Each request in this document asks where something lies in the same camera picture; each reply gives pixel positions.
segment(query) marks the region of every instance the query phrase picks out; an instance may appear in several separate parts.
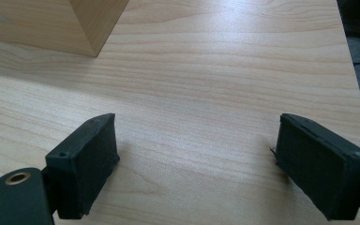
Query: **light wood surface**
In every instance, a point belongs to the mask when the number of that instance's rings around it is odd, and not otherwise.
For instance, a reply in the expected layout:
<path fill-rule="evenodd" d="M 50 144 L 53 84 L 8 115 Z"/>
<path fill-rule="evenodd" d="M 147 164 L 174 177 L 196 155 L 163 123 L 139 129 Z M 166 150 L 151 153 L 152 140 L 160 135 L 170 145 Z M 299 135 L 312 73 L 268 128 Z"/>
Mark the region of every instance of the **light wood surface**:
<path fill-rule="evenodd" d="M 116 113 L 117 168 L 80 221 L 329 223 L 275 165 L 282 113 L 360 146 L 335 0 L 131 0 L 98 58 L 0 43 L 0 176 Z"/>
<path fill-rule="evenodd" d="M 0 40 L 96 56 L 128 0 L 0 0 Z"/>

